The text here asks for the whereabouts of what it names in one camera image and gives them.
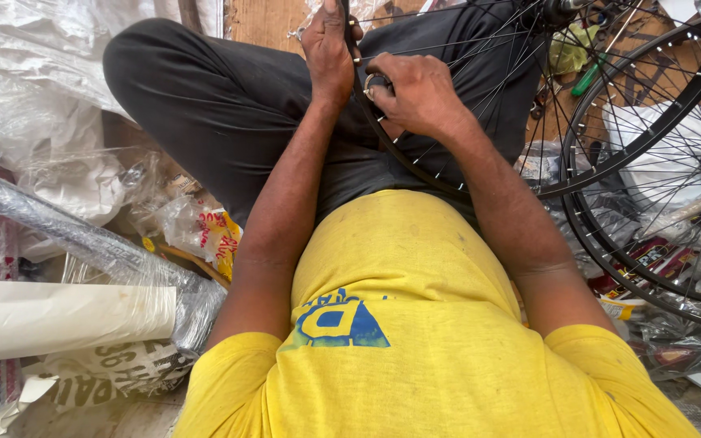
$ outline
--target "knee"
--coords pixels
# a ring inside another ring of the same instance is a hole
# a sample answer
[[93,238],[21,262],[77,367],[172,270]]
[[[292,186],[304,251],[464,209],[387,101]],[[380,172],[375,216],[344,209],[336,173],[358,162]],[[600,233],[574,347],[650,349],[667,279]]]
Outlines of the knee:
[[113,94],[132,76],[147,72],[158,62],[155,47],[163,47],[183,32],[189,30],[170,19],[151,18],[132,24],[115,36],[102,56],[104,79]]

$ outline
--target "sleeve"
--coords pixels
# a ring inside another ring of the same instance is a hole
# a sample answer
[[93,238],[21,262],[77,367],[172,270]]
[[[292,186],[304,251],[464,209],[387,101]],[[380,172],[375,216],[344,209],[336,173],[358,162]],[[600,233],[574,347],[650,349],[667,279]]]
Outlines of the sleeve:
[[700,436],[651,382],[632,349],[618,336],[591,325],[564,326],[545,338],[550,350],[578,367],[599,387],[623,436]]
[[202,355],[174,438],[260,436],[267,373],[282,344],[267,333],[239,333]]

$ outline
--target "yellow t-shirt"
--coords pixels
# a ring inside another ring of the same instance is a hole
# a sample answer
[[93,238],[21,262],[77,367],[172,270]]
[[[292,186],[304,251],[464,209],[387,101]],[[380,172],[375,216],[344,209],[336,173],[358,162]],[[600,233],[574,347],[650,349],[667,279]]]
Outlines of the yellow t-shirt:
[[613,333],[525,328],[492,251],[431,195],[326,217],[291,304],[285,343],[242,333],[200,358],[174,438],[699,436]]

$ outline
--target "man's left hand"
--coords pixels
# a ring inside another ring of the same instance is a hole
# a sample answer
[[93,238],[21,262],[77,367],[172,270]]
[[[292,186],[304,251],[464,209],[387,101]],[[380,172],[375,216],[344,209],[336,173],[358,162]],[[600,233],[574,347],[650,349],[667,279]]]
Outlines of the man's left hand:
[[[338,0],[325,0],[301,35],[312,81],[312,100],[337,109],[342,109],[351,97],[354,80],[354,63],[345,44],[345,25],[343,6]],[[356,41],[364,35],[358,25],[351,31]]]

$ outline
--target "screwdriver handle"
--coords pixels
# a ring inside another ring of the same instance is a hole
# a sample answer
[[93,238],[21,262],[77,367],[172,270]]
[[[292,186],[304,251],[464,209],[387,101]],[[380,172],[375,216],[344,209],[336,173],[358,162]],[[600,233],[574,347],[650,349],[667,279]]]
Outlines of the screwdriver handle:
[[589,67],[586,73],[583,74],[583,77],[580,78],[580,81],[578,81],[578,84],[572,88],[573,96],[582,96],[582,94],[588,90],[589,86],[593,83],[594,78],[596,78],[597,74],[599,74],[599,69],[602,67],[602,64],[604,64],[604,62],[607,60],[607,53],[600,53],[597,56],[597,61]]

